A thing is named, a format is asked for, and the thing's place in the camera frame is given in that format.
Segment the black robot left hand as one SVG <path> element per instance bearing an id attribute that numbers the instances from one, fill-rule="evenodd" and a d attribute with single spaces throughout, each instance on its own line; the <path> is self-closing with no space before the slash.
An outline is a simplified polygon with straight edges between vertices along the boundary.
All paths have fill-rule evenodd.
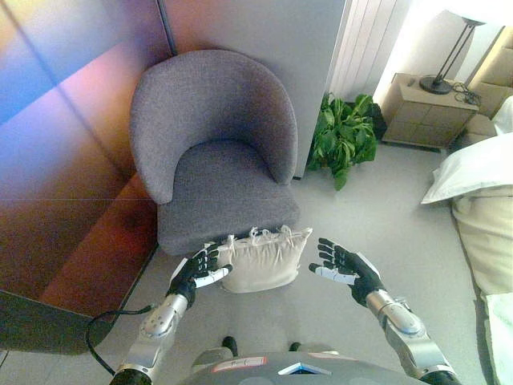
<path id="1" fill-rule="evenodd" d="M 231 264 L 218 266 L 218 246 L 217 243 L 208 244 L 197 251 L 193 257 L 185 258 L 173 273 L 166 295 L 184 296 L 188 301 L 187 309 L 189 309 L 196 299 L 197 280 L 204 282 L 206 278 L 217 276 L 218 278 L 214 279 L 217 281 L 221 273 L 228 275 L 233 266 Z"/>

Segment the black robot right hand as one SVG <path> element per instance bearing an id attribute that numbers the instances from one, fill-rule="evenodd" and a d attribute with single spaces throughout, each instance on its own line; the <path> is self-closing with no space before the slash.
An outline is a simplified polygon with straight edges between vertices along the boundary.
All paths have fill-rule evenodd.
<path id="1" fill-rule="evenodd" d="M 323 264 L 311 263 L 309 270 L 323 278 L 348 285 L 359 305 L 366 306 L 368 294 L 386 289 L 375 266 L 362 254 L 350 252 L 323 237 L 318 239 L 317 249 Z"/>

